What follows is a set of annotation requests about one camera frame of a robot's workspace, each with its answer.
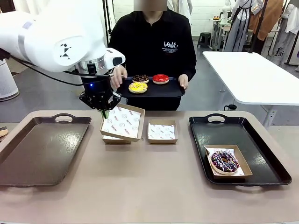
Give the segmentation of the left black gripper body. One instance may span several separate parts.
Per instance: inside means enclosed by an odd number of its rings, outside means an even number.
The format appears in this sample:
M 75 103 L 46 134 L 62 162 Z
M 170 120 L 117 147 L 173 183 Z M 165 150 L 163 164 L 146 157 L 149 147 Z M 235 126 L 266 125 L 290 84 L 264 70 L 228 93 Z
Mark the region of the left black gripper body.
M 84 92 L 88 95 L 103 95 L 109 100 L 112 96 L 113 89 L 110 84 L 110 78 L 101 77 L 82 77 L 81 78 Z

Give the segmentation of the person's right hand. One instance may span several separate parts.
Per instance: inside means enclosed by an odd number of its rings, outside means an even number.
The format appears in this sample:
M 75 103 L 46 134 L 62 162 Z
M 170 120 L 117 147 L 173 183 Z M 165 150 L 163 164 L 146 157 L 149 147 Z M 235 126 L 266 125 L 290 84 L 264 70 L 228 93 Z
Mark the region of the person's right hand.
M 111 84 L 114 88 L 119 88 L 123 82 L 122 79 L 127 77 L 127 70 L 122 65 L 119 65 L 113 70 L 113 74 L 111 76 Z

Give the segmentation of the person's left hand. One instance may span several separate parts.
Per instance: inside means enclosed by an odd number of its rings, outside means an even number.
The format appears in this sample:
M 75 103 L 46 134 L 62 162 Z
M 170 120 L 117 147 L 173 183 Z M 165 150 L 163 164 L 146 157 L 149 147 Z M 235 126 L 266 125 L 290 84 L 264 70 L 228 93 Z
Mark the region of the person's left hand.
M 186 74 L 182 74 L 178 77 L 179 84 L 184 90 L 187 90 L 189 85 L 189 78 Z

